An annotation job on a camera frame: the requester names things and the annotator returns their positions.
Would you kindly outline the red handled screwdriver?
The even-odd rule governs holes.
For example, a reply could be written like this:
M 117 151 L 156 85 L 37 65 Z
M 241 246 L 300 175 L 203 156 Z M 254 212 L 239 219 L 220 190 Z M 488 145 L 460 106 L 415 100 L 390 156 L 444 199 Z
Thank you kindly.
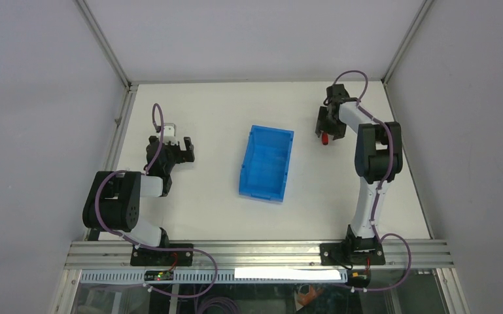
M 323 145 L 329 144 L 329 135 L 327 133 L 324 133 L 324 132 L 321 133 L 321 143 Z

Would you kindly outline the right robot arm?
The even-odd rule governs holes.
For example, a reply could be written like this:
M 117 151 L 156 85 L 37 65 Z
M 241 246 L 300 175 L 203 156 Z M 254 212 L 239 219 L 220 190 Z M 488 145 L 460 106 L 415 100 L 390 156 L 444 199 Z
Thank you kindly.
M 376 118 L 343 84 L 333 84 L 327 87 L 319 108 L 315 134 L 327 145 L 344 138 L 347 130 L 356 134 L 354 165 L 360 192 L 342 246 L 347 253 L 365 253 L 380 244 L 379 210 L 391 182 L 403 168 L 402 128 L 398 122 Z

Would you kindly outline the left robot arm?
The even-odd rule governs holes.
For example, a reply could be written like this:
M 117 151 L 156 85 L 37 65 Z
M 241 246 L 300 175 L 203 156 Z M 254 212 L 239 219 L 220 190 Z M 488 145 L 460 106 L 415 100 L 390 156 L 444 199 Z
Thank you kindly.
M 150 169 L 142 173 L 98 171 L 82 210 L 82 221 L 87 228 L 110 232 L 137 248 L 169 249 L 167 232 L 140 217 L 140 201 L 169 194 L 173 168 L 195 161 L 194 145 L 190 137 L 184 137 L 182 143 L 177 139 L 161 143 L 153 135 L 146 147 L 146 159 Z

